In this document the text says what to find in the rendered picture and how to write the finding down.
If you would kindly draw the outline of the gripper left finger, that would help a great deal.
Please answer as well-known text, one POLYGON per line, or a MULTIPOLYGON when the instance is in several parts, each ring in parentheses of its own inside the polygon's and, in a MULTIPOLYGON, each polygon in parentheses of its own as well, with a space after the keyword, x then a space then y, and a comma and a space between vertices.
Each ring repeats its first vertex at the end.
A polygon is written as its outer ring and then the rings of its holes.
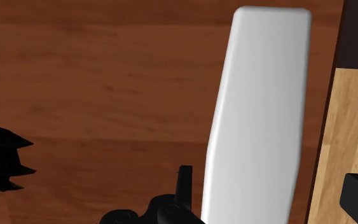
POLYGON ((143 215, 116 209, 106 213, 99 224, 205 224, 191 212, 192 173, 192 166, 180 166, 176 192, 153 197, 143 215))

